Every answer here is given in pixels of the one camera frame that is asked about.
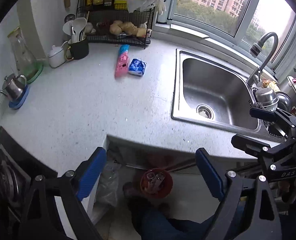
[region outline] white ceramic jar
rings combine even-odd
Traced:
[[[48,52],[48,62],[49,65],[53,68],[59,67],[66,62],[64,45],[66,41],[61,45],[56,47],[52,46],[51,50]]]

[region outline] red bucket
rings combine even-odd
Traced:
[[[163,188],[161,190],[159,190],[155,194],[149,194],[148,192],[145,191],[145,188],[148,186],[147,174],[150,173],[150,172],[153,172],[155,174],[162,173],[164,175],[164,180],[162,182],[163,183]],[[172,187],[173,187],[172,177],[169,174],[169,172],[167,172],[167,171],[165,171],[163,169],[159,169],[159,168],[151,169],[151,170],[145,172],[145,174],[141,177],[141,181],[140,181],[141,192],[146,197],[149,197],[149,198],[165,198],[171,192]]]

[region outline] faucet head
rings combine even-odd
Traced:
[[[255,58],[260,54],[260,52],[262,52],[262,47],[259,46],[257,43],[254,43],[249,50],[249,53]]]

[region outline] black mug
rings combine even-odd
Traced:
[[[89,44],[87,38],[84,38],[82,41],[78,41],[72,44],[70,44],[70,42],[71,40],[68,42],[69,47],[67,48],[67,51],[69,50],[71,58],[67,57],[66,52],[67,61],[71,61],[74,59],[82,59],[89,54]]]

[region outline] blue tissue package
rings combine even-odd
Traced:
[[[144,63],[139,59],[134,58],[130,63],[130,66],[128,68],[128,73],[131,75],[136,75],[141,77],[144,75],[145,69],[146,69],[146,63]]]

